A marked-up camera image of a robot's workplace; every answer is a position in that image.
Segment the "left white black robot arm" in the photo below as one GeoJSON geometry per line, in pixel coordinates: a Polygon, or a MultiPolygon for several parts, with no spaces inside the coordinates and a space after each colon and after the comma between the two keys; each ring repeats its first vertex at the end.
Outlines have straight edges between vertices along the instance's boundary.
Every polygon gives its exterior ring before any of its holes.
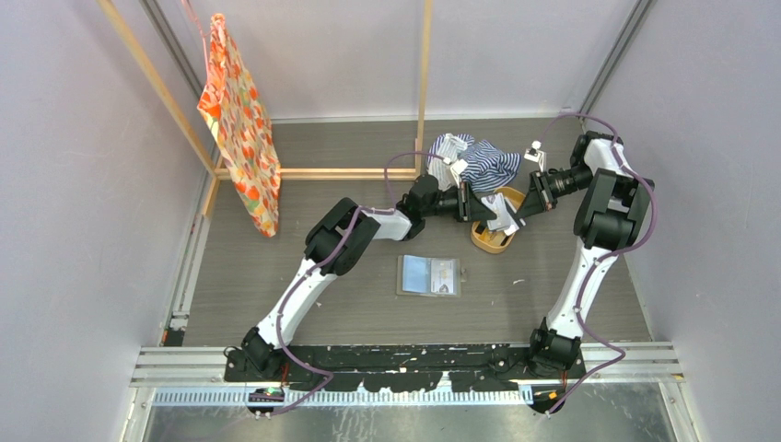
{"type": "Polygon", "coordinates": [[[464,223],[497,219],[470,184],[441,190],[431,175],[418,177],[392,208],[363,206],[347,197],[340,200],[306,236],[293,282],[242,339],[239,349],[247,369],[261,381],[275,379],[298,325],[322,292],[355,267],[371,242],[413,239],[430,216],[451,216],[464,223]]]}

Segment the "yellow oval tray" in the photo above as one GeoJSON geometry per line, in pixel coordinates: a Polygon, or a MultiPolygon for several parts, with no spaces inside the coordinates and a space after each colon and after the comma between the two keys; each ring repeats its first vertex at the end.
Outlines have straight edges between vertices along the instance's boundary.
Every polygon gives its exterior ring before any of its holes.
{"type": "MultiPolygon", "coordinates": [[[[498,196],[501,194],[505,203],[509,206],[506,210],[507,214],[516,212],[519,210],[521,204],[524,202],[526,195],[511,187],[500,187],[493,194],[489,194],[489,198],[498,196]]],[[[512,219],[513,224],[507,224],[504,228],[492,229],[490,228],[491,221],[477,221],[471,226],[471,240],[472,243],[483,251],[492,254],[499,254],[504,252],[516,233],[521,227],[525,226],[524,221],[515,221],[512,219]]]]}

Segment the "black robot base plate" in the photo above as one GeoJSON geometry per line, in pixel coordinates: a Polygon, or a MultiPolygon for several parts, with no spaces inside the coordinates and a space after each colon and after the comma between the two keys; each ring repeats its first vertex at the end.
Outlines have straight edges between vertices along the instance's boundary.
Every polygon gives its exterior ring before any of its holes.
{"type": "MultiPolygon", "coordinates": [[[[333,380],[324,387],[327,391],[432,391],[445,380],[456,392],[504,391],[516,389],[517,380],[562,380],[561,370],[547,378],[532,374],[525,344],[293,345],[289,350],[305,365],[333,372],[333,380]]],[[[292,390],[309,391],[324,380],[282,351],[273,351],[271,362],[261,363],[261,370],[243,349],[228,347],[223,354],[227,382],[285,380],[292,390]]]]}

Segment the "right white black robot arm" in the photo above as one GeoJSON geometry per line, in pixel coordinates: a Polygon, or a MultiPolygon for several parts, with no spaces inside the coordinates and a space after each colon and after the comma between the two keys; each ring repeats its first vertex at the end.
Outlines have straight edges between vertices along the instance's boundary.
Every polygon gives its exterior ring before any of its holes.
{"type": "Polygon", "coordinates": [[[619,250],[635,244],[651,199],[652,182],[634,176],[623,144],[588,131],[576,141],[569,169],[530,174],[530,185],[515,217],[527,220],[552,211],[559,198],[585,193],[574,218],[576,253],[556,303],[530,336],[526,366],[538,378],[573,367],[580,355],[584,323],[619,250]]]}

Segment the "clear grey card holder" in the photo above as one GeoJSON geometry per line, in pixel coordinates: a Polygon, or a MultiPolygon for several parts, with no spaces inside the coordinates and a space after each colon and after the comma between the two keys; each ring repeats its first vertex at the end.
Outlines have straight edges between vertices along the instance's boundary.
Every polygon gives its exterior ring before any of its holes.
{"type": "Polygon", "coordinates": [[[427,258],[414,255],[401,255],[397,260],[397,281],[396,293],[400,296],[413,297],[448,297],[455,298],[462,295],[462,279],[464,271],[460,265],[460,283],[459,292],[456,296],[438,296],[430,292],[430,262],[432,259],[452,259],[452,258],[427,258]]]}

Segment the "silver VIP card front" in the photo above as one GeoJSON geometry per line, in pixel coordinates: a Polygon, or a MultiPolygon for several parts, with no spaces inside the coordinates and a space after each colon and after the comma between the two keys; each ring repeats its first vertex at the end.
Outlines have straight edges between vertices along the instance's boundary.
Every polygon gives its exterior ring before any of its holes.
{"type": "Polygon", "coordinates": [[[454,259],[432,259],[430,292],[438,296],[456,296],[459,292],[460,268],[454,259]]]}

